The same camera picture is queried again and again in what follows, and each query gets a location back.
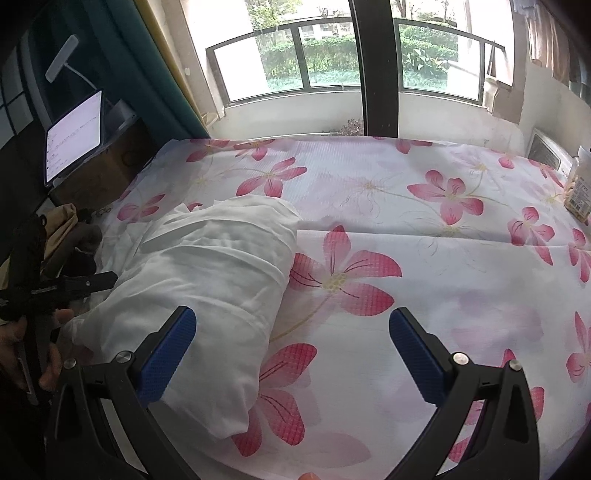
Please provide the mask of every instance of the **white pillowcase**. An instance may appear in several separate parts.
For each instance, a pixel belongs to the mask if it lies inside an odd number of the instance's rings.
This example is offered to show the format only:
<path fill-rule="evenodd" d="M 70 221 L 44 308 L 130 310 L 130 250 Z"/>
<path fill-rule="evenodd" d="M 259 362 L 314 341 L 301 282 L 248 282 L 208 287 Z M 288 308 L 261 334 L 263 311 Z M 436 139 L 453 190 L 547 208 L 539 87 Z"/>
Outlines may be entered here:
<path fill-rule="evenodd" d="M 215 438 L 245 432 L 299 219 L 289 203 L 253 195 L 174 210 L 147 228 L 135 255 L 124 255 L 107 299 L 70 322 L 73 342 L 107 362 L 134 351 L 177 306 L 192 308 L 197 333 L 163 401 Z M 125 235 L 122 242 L 128 249 Z"/>

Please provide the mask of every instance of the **floral bed sheet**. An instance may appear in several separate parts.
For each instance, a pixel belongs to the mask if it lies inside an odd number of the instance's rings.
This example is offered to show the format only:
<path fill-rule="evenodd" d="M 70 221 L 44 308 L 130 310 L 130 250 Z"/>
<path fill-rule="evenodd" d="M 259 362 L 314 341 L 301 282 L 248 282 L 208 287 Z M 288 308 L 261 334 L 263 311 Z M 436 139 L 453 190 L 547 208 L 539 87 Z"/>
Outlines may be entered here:
<path fill-rule="evenodd" d="M 548 478 L 591 416 L 591 238 L 562 205 L 564 181 L 469 145 L 172 141 L 102 218 L 99 257 L 116 263 L 129 223 L 181 203 L 255 193 L 290 201 L 303 218 L 249 430 L 214 444 L 163 425 L 190 463 L 205 453 L 264 479 L 385 478 L 434 412 L 388 335 L 389 313 L 406 306 L 450 351 L 489 365 L 519 359 Z M 461 458 L 481 408 L 473 404 L 444 469 Z"/>

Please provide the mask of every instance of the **blue gripper pad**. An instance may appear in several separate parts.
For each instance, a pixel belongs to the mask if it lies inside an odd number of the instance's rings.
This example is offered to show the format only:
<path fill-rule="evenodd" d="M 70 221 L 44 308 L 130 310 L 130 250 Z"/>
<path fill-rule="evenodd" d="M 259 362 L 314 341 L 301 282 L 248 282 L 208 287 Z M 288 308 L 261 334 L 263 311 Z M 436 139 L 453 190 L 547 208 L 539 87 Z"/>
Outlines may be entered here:
<path fill-rule="evenodd" d="M 423 399 L 438 407 L 447 397 L 445 374 L 427 345 L 399 311 L 390 314 L 390 338 L 400 353 Z"/>
<path fill-rule="evenodd" d="M 195 314 L 186 308 L 139 372 L 135 391 L 143 408 L 160 400 L 196 330 Z"/>

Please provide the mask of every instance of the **tablet screen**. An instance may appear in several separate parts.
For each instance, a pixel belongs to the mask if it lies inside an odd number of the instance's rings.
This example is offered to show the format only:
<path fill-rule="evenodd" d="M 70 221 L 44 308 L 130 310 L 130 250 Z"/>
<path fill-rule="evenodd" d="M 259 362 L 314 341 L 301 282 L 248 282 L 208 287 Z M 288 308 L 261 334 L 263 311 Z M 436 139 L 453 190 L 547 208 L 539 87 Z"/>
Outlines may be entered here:
<path fill-rule="evenodd" d="M 101 96 L 96 92 L 47 132 L 46 183 L 100 145 Z"/>

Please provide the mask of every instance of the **balcony railing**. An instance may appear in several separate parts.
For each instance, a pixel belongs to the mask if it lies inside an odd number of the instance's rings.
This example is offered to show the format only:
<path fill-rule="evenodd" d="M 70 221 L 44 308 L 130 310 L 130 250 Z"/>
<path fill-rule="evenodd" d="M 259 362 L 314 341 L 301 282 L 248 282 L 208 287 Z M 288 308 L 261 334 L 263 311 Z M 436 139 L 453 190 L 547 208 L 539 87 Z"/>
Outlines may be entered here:
<path fill-rule="evenodd" d="M 505 47 L 444 25 L 394 18 L 400 91 L 481 105 Z M 359 90 L 351 17 L 254 31 L 206 49 L 225 106 L 292 93 Z"/>

